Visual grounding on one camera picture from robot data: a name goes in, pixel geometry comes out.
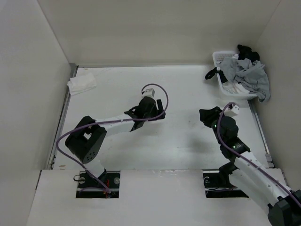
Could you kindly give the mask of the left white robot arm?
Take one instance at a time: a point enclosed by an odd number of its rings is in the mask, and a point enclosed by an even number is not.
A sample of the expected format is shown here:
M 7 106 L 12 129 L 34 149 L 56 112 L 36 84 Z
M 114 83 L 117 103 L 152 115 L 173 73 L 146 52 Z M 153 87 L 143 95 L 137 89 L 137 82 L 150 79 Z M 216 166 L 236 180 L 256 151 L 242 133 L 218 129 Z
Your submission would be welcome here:
M 165 118 L 163 104 L 160 99 L 143 97 L 137 106 L 111 120 L 100 122 L 85 116 L 69 133 L 65 146 L 76 156 L 76 160 L 88 170 L 89 182 L 94 187 L 105 184 L 107 170 L 96 159 L 105 138 L 124 132 L 133 132 L 141 128 L 147 121 Z

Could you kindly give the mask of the grey tank top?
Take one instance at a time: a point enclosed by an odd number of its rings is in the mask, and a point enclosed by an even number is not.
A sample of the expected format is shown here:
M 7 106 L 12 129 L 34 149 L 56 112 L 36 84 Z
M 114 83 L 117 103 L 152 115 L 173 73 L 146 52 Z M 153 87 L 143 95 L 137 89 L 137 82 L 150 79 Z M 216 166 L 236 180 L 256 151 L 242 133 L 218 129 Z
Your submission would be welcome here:
M 259 102 L 267 102 L 270 99 L 269 79 L 264 71 L 264 64 L 260 61 L 253 63 L 249 59 L 238 60 L 235 67 L 234 80 L 237 83 L 257 95 Z

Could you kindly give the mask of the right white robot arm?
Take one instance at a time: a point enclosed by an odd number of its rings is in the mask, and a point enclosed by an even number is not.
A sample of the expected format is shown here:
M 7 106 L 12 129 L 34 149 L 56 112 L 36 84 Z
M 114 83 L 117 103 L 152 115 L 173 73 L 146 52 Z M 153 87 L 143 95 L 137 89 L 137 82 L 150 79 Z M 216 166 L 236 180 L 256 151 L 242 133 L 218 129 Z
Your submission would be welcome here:
M 238 137 L 239 128 L 234 116 L 239 106 L 233 102 L 223 109 L 200 109 L 200 121 L 211 128 L 228 163 L 218 171 L 203 172 L 207 193 L 224 197 L 234 189 L 252 199 L 267 215 L 272 226 L 301 224 L 301 192 L 294 191 L 272 177 L 259 163 L 251 149 Z

